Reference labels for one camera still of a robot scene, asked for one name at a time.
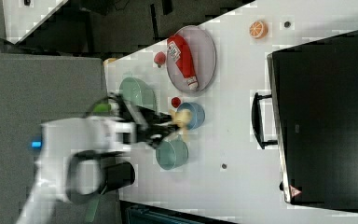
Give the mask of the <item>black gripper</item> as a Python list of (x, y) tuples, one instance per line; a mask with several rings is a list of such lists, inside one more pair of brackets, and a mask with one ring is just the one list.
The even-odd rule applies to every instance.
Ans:
[(118, 104), (118, 116), (125, 122), (135, 124), (135, 142), (146, 143), (157, 148), (165, 137), (172, 133), (171, 117), (167, 114), (157, 113), (152, 109), (138, 106), (125, 100), (121, 94), (115, 94)]

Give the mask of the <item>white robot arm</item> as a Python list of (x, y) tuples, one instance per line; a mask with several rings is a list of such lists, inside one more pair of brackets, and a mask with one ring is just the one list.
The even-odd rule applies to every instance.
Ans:
[(133, 165), (103, 165), (138, 143), (157, 148), (178, 127), (172, 117), (110, 92), (81, 118), (57, 119), (41, 125), (37, 172), (16, 224), (48, 224), (58, 202), (90, 203), (135, 181)]

